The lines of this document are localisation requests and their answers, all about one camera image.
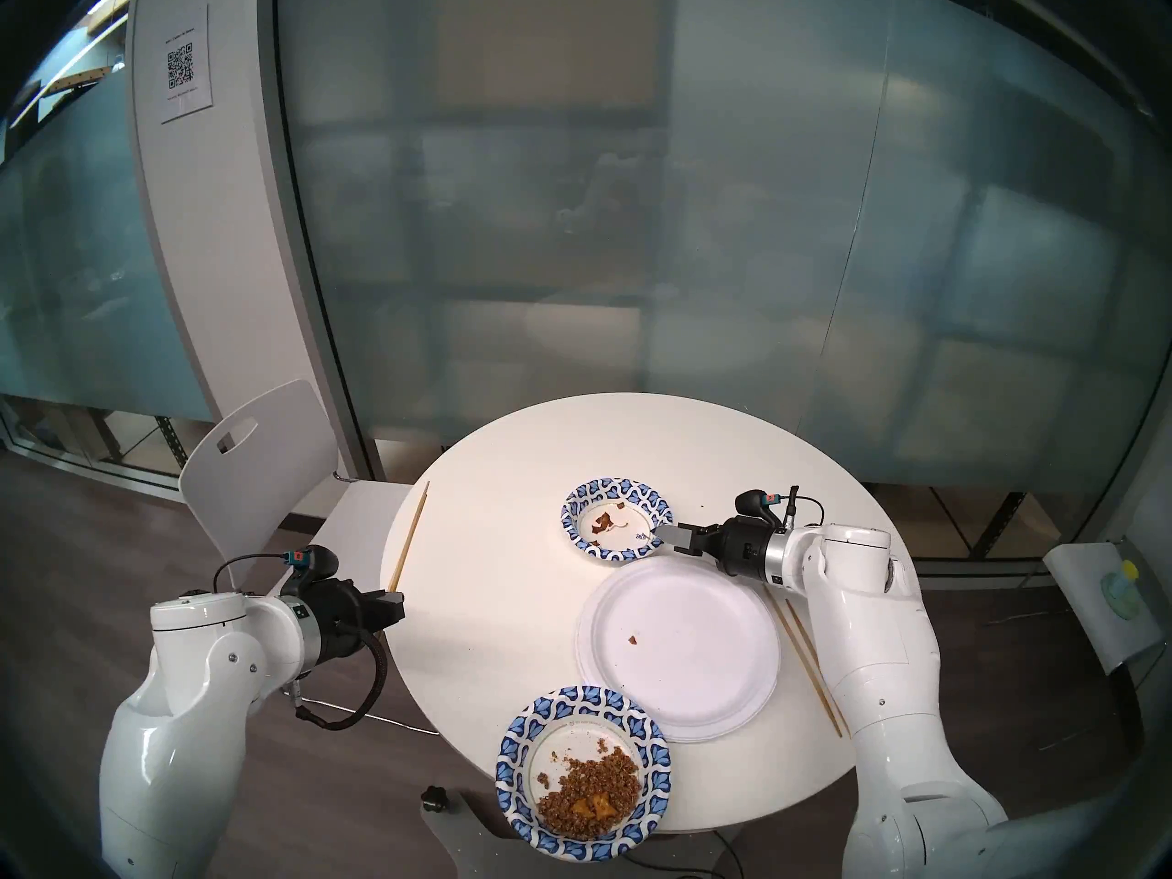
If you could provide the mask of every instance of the plate rim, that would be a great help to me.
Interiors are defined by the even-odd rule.
[[[686,567],[700,567],[703,566],[709,570],[707,561],[697,561],[691,557],[681,556],[680,560],[673,560],[672,558],[654,558],[655,560],[661,560],[663,563],[655,564],[653,566],[665,566],[668,561],[681,564]],[[634,561],[634,564],[645,564],[645,561],[652,560],[650,558],[643,558],[640,561]],[[620,567],[607,579],[600,582],[586,601],[582,602],[581,608],[578,612],[578,618],[574,621],[574,663],[578,665],[578,673],[581,675],[585,682],[599,682],[605,683],[602,680],[604,670],[598,665],[597,656],[593,655],[593,642],[591,640],[590,633],[587,631],[588,622],[598,613],[602,606],[602,601],[614,588],[622,581],[638,578],[638,573],[631,572],[633,564]],[[642,570],[643,567],[635,567],[635,570]],[[703,743],[706,741],[713,741],[717,737],[723,737],[725,734],[731,734],[732,731],[744,727],[750,721],[752,721],[757,715],[761,714],[762,709],[769,704],[772,699],[774,693],[777,691],[777,682],[781,673],[782,666],[782,640],[781,633],[777,627],[772,614],[769,611],[768,605],[764,599],[752,590],[750,586],[745,586],[735,580],[735,578],[727,577],[716,570],[715,566],[710,567],[710,572],[714,577],[728,580],[731,588],[741,592],[743,595],[751,600],[752,607],[762,618],[762,626],[766,622],[769,624],[771,635],[775,639],[774,646],[771,647],[771,657],[774,659],[775,667],[772,670],[772,679],[769,682],[769,688],[759,690],[759,699],[754,696],[752,704],[742,707],[737,709],[737,715],[724,716],[723,718],[708,722],[708,727],[680,727],[673,724],[669,718],[665,718],[661,714],[653,715],[660,729],[663,731],[663,736],[672,743]],[[718,729],[713,729],[711,725],[720,725]]]

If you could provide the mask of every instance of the glass partition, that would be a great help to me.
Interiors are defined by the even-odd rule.
[[[1069,540],[1167,359],[1168,169],[990,5],[279,0],[360,427],[680,394],[829,452],[918,557]]]
[[[207,420],[143,227],[127,86],[107,74],[0,166],[0,394]]]

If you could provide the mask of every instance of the wooden chopstick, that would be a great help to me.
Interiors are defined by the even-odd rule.
[[[388,592],[395,592],[398,588],[398,578],[403,575],[403,564],[407,563],[407,552],[411,547],[411,539],[415,538],[415,527],[420,524],[420,513],[423,512],[423,504],[428,499],[428,489],[431,488],[431,483],[428,482],[423,485],[423,493],[420,495],[420,505],[415,507],[415,518],[411,519],[411,527],[407,530],[407,540],[403,541],[403,550],[398,552],[398,564],[395,565],[395,573],[390,578],[390,588]]]
[[[805,653],[802,652],[802,647],[798,645],[797,636],[793,635],[793,628],[790,627],[790,622],[789,619],[785,616],[785,612],[783,612],[782,606],[777,604],[777,599],[774,598],[774,593],[771,590],[766,588],[765,594],[769,597],[769,604],[772,605],[774,611],[777,612],[777,618],[778,620],[782,621],[782,626],[785,627],[785,635],[790,638],[790,642],[793,645],[793,650],[798,654],[798,657],[802,660],[802,667],[806,669],[806,676],[813,684],[815,691],[818,694],[818,699],[822,700],[822,707],[826,710],[826,717],[830,718],[830,723],[834,725],[834,732],[838,734],[839,737],[841,737],[843,730],[841,728],[838,727],[838,720],[834,717],[834,713],[831,711],[830,703],[826,701],[826,694],[822,689],[822,681],[819,681],[815,676],[813,668],[806,660]]]
[[[793,622],[798,625],[798,633],[802,634],[802,639],[805,641],[806,648],[810,650],[810,656],[813,659],[813,663],[819,670],[822,670],[822,665],[818,662],[818,649],[813,647],[813,642],[810,641],[810,634],[806,633],[805,627],[802,626],[802,618],[798,616],[797,608],[793,607],[793,602],[789,599],[785,599],[785,607],[788,607],[790,609],[790,614],[793,615]],[[834,711],[838,713],[838,717],[843,720],[843,727],[846,728],[846,736],[850,737],[851,725],[846,723],[846,716],[843,715],[843,710],[838,708],[838,700],[834,699],[833,694],[830,696],[830,703],[834,707]]]

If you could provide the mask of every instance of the crumbled food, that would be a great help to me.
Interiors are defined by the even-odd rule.
[[[599,748],[604,744],[599,740]],[[635,764],[615,747],[593,762],[567,759],[560,789],[537,803],[541,823],[559,834],[587,841],[614,829],[639,802]]]
[[[592,793],[590,803],[594,808],[595,819],[609,819],[612,816],[619,815],[619,811],[611,806],[611,795],[605,791],[602,793]]]

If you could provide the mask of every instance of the blue patterned paper bowl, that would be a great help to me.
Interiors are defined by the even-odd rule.
[[[638,769],[642,786],[627,820],[591,841],[546,829],[537,802],[558,789],[567,758],[598,759],[615,745]],[[550,788],[538,782],[545,776]],[[497,803],[513,830],[543,853],[571,863],[611,860],[655,831],[672,795],[672,754],[659,725],[616,690],[578,684],[533,700],[512,720],[497,758]]]
[[[663,544],[654,530],[674,522],[659,491],[633,478],[592,478],[561,505],[561,529],[574,547],[619,564],[652,553]]]

